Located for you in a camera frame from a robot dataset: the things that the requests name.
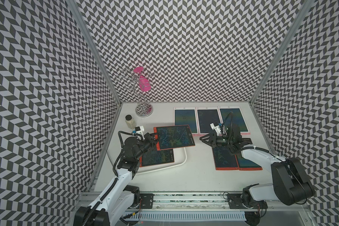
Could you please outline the pink writing tablet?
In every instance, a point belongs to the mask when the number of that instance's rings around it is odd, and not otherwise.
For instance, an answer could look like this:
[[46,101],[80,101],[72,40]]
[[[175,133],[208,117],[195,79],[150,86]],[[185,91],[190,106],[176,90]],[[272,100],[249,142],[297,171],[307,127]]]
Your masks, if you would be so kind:
[[192,134],[199,134],[195,107],[174,107],[174,125],[188,125]]
[[207,134],[212,131],[211,123],[217,126],[221,123],[219,112],[216,107],[197,107],[199,134]]
[[240,133],[242,135],[250,135],[248,125],[239,106],[219,106],[218,109],[222,122],[224,122],[226,117],[232,113],[233,124],[236,124],[240,128]]

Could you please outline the red writing tablet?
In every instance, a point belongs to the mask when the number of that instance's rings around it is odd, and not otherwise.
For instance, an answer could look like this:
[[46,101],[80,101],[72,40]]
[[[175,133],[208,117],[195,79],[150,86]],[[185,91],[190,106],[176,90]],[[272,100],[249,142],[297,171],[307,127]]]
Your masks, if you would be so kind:
[[140,167],[161,165],[174,162],[173,149],[149,151],[142,155]]
[[234,155],[235,161],[236,161],[236,167],[238,170],[244,170],[244,171],[255,171],[255,170],[262,170],[262,167],[257,165],[256,163],[245,159],[241,152],[238,152]]
[[195,146],[189,125],[154,127],[157,151]]
[[237,159],[224,147],[213,147],[212,154],[216,170],[239,170]]

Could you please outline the white plastic storage box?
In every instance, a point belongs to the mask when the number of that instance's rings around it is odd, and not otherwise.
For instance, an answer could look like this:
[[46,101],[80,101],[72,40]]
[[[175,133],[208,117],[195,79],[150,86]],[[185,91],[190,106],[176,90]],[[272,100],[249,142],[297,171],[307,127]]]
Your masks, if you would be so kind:
[[162,171],[162,170],[169,170],[169,169],[184,165],[187,161],[186,149],[184,147],[183,148],[176,148],[176,149],[173,149],[173,152],[174,152],[174,162],[173,163],[147,166],[147,167],[139,167],[139,169],[137,171],[137,175],[144,175],[144,174],[158,172],[158,171]]

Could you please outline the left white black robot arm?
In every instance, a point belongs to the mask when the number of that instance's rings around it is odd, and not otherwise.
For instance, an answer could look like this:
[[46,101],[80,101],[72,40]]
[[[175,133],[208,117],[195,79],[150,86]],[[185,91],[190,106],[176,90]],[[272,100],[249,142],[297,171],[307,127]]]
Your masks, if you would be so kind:
[[140,157],[156,148],[159,136],[124,131],[119,131],[118,136],[121,151],[113,165],[115,176],[89,206],[77,210],[74,226],[114,226],[129,207],[137,207],[140,203],[139,188],[129,183],[139,169]]

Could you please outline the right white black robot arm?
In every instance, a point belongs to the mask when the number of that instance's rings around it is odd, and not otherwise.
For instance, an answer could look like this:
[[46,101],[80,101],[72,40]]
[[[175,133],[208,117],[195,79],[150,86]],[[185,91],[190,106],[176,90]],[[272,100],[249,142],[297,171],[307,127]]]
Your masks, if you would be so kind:
[[305,204],[314,197],[315,188],[305,168],[297,158],[285,158],[255,146],[243,138],[237,125],[224,129],[224,125],[211,125],[212,131],[200,137],[200,140],[212,148],[224,148],[229,154],[240,154],[262,169],[271,173],[272,181],[268,184],[255,184],[243,189],[242,205],[251,209],[266,201],[280,201],[290,206]]

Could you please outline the glass spice jar black lid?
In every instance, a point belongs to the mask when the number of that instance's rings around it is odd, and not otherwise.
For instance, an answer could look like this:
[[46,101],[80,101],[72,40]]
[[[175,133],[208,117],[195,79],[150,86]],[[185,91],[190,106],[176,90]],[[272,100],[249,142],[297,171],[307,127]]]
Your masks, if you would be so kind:
[[135,119],[131,115],[125,116],[125,122],[126,122],[127,126],[132,130],[134,130],[137,126]]

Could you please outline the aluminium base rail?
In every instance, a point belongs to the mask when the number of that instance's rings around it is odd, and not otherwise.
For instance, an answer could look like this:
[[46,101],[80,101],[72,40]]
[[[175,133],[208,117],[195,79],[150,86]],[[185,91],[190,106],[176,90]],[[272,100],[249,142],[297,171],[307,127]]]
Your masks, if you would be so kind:
[[306,204],[266,201],[267,208],[242,204],[239,192],[152,192],[151,211],[310,211]]

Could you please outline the aluminium corner post left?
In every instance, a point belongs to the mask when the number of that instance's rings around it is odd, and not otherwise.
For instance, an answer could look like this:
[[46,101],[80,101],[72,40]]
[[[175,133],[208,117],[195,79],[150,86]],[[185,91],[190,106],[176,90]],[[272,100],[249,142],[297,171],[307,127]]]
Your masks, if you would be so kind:
[[90,32],[86,26],[85,20],[83,19],[83,16],[81,15],[81,12],[79,11],[79,8],[77,6],[77,1],[73,1],[73,0],[67,0],[66,1],[69,10],[71,11],[71,14],[73,16],[73,19],[76,21],[79,29],[81,30],[81,33],[84,37],[84,40],[86,41],[88,48],[90,49],[94,60],[96,61],[108,87],[109,90],[112,92],[115,101],[118,104],[121,104],[121,100],[116,92],[116,89],[111,81],[110,75],[104,65],[104,62],[101,58],[101,56],[99,55],[99,51],[97,49],[97,46],[95,45],[93,38],[90,35]]

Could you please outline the aluminium corner post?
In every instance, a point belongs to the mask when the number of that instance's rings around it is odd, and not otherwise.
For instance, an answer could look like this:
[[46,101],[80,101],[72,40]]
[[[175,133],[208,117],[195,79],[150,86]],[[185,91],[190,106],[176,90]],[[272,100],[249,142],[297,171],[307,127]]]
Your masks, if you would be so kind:
[[250,98],[249,104],[254,105],[258,97],[260,96],[261,92],[263,91],[264,87],[266,86],[268,80],[270,79],[272,73],[276,69],[277,65],[279,64],[282,56],[286,52],[289,44],[291,43],[292,39],[296,35],[296,32],[298,31],[300,25],[304,21],[305,17],[307,16],[308,12],[311,10],[313,4],[315,3],[315,0],[306,0],[303,2],[298,14],[296,15],[294,21],[289,27],[289,30],[287,34],[284,37],[284,40],[281,42],[277,52],[274,55],[274,58],[272,59],[271,63],[269,64],[269,67],[265,71],[259,85],[255,89],[254,94]]
[[97,49],[97,46],[95,45],[93,38],[90,35],[90,32],[86,26],[85,20],[83,19],[83,16],[81,15],[81,12],[79,11],[79,8],[77,6],[77,1],[73,1],[73,0],[67,0],[66,1],[69,10],[71,11],[71,14],[73,16],[73,19],[76,21],[79,29],[81,30],[81,33],[84,37],[84,40],[86,41],[88,48],[90,49],[94,60],[96,61],[108,87],[109,90],[112,92],[115,101],[118,104],[121,104],[121,100],[116,92],[116,89],[111,81],[110,75],[104,65],[104,62],[101,58],[101,56],[99,55],[99,51]]

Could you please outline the aluminium corner post right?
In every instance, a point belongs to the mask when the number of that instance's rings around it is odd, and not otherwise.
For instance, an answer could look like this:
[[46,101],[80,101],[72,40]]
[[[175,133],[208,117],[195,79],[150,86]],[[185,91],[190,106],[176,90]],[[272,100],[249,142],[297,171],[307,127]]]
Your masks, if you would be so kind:
[[291,43],[292,39],[296,35],[296,32],[298,31],[300,25],[304,21],[305,17],[307,16],[308,12],[311,10],[313,4],[315,3],[315,0],[306,0],[303,2],[298,14],[296,15],[294,21],[289,27],[289,30],[287,34],[284,37],[284,40],[281,42],[277,52],[274,55],[274,58],[272,59],[271,63],[269,64],[269,67],[265,71],[259,85],[255,89],[254,94],[250,98],[249,104],[254,105],[258,97],[260,96],[261,92],[263,91],[264,87],[266,86],[268,80],[270,79],[272,73],[276,69],[277,65],[279,64],[282,56],[286,52],[289,44]]

